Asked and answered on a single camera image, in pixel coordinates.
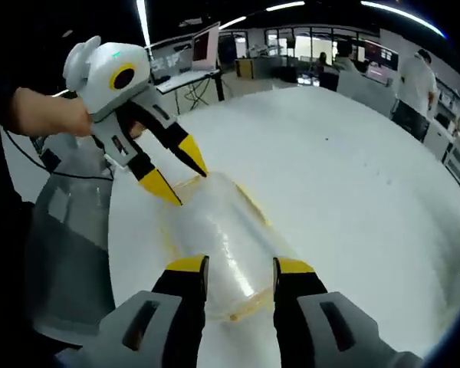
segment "transparent plastic film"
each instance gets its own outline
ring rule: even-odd
[[[272,307],[272,259],[293,257],[246,191],[212,172],[174,186],[183,206],[161,203],[160,231],[171,260],[209,256],[206,314],[239,320]]]

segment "clear plastic bag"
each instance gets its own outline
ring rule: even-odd
[[[238,320],[272,306],[272,258],[293,255],[256,204],[218,172],[174,189],[184,205],[162,203],[160,228],[172,259],[209,256],[207,317]]]

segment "round white table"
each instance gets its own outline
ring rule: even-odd
[[[235,98],[180,123],[209,170],[249,191],[329,291],[374,318],[393,348],[429,352],[460,308],[460,188],[421,143],[318,87]],[[195,175],[150,133],[138,143],[172,184]],[[117,170],[109,221],[117,305],[151,290],[166,265],[156,200]],[[279,367],[271,313],[209,321],[199,366]]]

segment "ceiling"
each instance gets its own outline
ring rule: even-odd
[[[306,5],[302,7],[264,11],[268,6],[285,2],[287,0],[146,0],[150,37],[154,42],[177,35],[182,31],[179,24],[190,18],[224,23],[242,15],[248,18],[235,28],[307,23],[351,25],[372,31],[385,28],[427,48],[460,73],[459,0],[451,0],[449,6],[446,2],[436,5],[423,0],[383,2],[410,9],[432,22],[448,35],[447,41],[398,15],[366,8],[359,0],[305,0]],[[64,59],[77,42],[100,35],[109,41],[143,43],[136,0],[29,0],[13,9],[4,8],[3,14],[8,16],[7,26],[16,34],[11,39],[0,32],[0,42],[9,45],[12,41],[14,45],[7,50],[8,54],[14,52],[6,64],[15,71],[21,84],[43,93],[52,94],[64,88],[61,77]],[[71,34],[62,37],[69,30]]]

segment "computer monitor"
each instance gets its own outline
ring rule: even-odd
[[[216,68],[220,24],[216,23],[192,37],[192,69],[209,70]]]

